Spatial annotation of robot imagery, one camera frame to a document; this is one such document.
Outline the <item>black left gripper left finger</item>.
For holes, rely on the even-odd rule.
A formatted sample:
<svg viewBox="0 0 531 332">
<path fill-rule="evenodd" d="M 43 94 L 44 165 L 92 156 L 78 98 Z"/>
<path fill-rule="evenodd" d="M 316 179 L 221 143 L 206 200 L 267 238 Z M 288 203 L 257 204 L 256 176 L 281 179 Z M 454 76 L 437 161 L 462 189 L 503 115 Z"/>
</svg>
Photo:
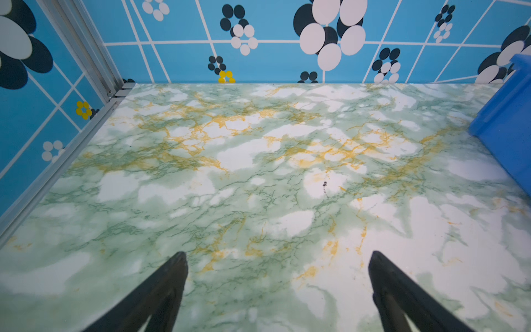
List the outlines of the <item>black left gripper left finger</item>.
<svg viewBox="0 0 531 332">
<path fill-rule="evenodd" d="M 177 252 L 86 331 L 172 331 L 177 319 L 188 261 Z"/>
</svg>

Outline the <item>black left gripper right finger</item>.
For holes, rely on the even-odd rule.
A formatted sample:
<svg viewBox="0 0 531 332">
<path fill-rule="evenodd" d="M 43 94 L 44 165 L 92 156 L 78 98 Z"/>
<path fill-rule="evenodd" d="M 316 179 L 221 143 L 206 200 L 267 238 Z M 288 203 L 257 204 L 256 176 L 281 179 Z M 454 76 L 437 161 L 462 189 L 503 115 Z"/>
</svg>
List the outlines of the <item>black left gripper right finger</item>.
<svg viewBox="0 0 531 332">
<path fill-rule="evenodd" d="M 471 331 L 380 251 L 372 253 L 373 301 L 385 331 Z"/>
</svg>

